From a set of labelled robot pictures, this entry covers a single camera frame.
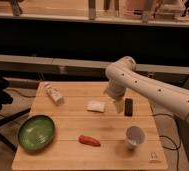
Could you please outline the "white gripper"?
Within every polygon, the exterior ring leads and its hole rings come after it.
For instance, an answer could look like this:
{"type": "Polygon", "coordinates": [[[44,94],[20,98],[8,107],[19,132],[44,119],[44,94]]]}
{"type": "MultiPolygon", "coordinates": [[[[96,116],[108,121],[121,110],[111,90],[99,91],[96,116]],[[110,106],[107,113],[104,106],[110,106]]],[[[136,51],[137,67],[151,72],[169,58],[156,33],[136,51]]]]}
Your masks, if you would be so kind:
{"type": "Polygon", "coordinates": [[[126,88],[119,85],[113,80],[110,80],[108,82],[108,85],[105,89],[105,93],[114,99],[113,104],[115,106],[115,109],[118,113],[122,113],[124,111],[124,100],[121,99],[126,92],[126,88]]]}

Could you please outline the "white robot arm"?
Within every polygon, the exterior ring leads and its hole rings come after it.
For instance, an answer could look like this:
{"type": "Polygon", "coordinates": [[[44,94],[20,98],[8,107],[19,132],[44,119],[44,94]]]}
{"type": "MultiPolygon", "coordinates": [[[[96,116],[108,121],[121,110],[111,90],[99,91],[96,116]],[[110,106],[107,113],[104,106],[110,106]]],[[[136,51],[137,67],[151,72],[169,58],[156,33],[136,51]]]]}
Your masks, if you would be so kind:
{"type": "Polygon", "coordinates": [[[127,88],[132,89],[189,123],[189,90],[142,76],[135,69],[136,62],[130,56],[109,64],[105,69],[109,79],[105,93],[120,100],[127,88]]]}

